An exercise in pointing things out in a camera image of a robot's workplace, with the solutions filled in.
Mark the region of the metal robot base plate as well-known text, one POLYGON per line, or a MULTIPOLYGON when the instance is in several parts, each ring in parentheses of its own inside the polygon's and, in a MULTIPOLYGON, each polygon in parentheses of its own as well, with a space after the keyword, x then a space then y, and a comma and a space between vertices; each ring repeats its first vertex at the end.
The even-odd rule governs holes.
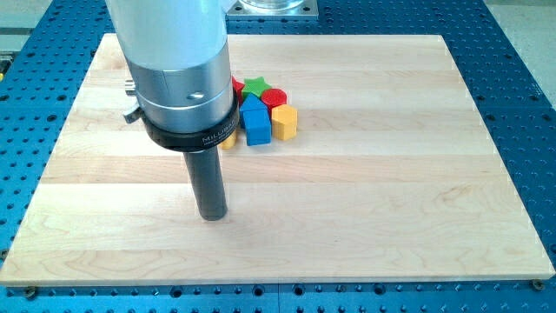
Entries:
POLYGON ((237 0, 227 12, 229 21, 317 20, 317 0, 237 0))

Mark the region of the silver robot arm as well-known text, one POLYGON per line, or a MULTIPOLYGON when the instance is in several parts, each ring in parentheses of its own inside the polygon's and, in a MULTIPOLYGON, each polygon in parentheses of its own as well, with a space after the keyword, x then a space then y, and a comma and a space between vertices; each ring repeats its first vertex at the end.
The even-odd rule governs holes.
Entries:
POLYGON ((219 0, 106 0, 149 137, 207 150, 238 124, 219 0))

